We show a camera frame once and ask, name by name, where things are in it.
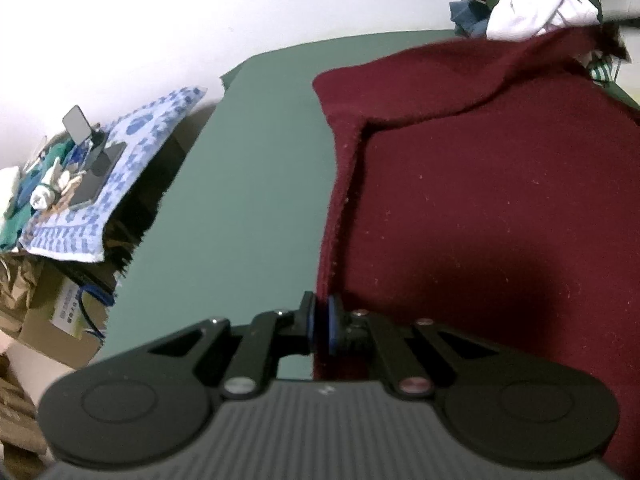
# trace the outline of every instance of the red blanket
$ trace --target red blanket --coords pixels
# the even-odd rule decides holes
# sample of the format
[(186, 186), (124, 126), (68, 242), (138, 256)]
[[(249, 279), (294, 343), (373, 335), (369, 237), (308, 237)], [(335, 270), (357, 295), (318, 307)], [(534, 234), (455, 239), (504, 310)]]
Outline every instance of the red blanket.
[(640, 131), (573, 60), (601, 40), (453, 41), (319, 75), (337, 178), (318, 295), (593, 374), (622, 412), (606, 459), (640, 478)]

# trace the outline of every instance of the green tablecloth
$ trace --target green tablecloth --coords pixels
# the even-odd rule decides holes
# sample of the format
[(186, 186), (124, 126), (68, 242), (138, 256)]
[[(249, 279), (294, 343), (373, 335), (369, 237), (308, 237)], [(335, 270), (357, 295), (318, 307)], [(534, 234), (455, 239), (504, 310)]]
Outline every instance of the green tablecloth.
[[(265, 310), (296, 309), (315, 288), (335, 176), (333, 136), (313, 78), (451, 36), (434, 30), (321, 41), (261, 54), (232, 71), (134, 254), (99, 357), (207, 317), (239, 324)], [(310, 371), (309, 358), (280, 366), (281, 376)]]

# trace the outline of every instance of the white cloth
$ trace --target white cloth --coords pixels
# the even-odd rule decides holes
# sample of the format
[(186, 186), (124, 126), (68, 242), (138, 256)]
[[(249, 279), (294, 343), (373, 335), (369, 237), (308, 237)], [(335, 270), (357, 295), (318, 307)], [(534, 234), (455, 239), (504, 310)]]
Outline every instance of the white cloth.
[(486, 30), (490, 40), (519, 41), (570, 25), (595, 25), (589, 0), (500, 0)]
[(4, 229), (4, 223), (12, 210), (19, 186), (20, 168), (18, 166), (0, 170), (0, 231)]

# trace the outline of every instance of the blue patterned cloth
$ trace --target blue patterned cloth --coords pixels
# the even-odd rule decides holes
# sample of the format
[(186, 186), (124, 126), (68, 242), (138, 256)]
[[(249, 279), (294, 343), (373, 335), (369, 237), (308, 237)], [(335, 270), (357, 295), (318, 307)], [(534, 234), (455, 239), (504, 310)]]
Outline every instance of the blue patterned cloth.
[(103, 128), (109, 136), (107, 146), (126, 142), (127, 147), (95, 203), (63, 210), (43, 221), (36, 213), (18, 242), (31, 254), (55, 260), (103, 261), (102, 236), (111, 213), (205, 92), (200, 87), (175, 90), (107, 124)]

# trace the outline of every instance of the cardboard box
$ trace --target cardboard box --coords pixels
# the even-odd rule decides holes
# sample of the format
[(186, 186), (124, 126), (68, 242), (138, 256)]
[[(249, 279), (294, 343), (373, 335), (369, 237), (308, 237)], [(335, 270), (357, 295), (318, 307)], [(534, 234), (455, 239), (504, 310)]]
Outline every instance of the cardboard box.
[(26, 310), (11, 310), (0, 304), (0, 328), (13, 337), (20, 332)]
[[(83, 332), (84, 319), (74, 301), (78, 286), (52, 264), (45, 264), (20, 332), (6, 332), (16, 341), (71, 368), (81, 368), (94, 357), (100, 342)], [(89, 294), (82, 297), (98, 328), (107, 319), (105, 307)]]

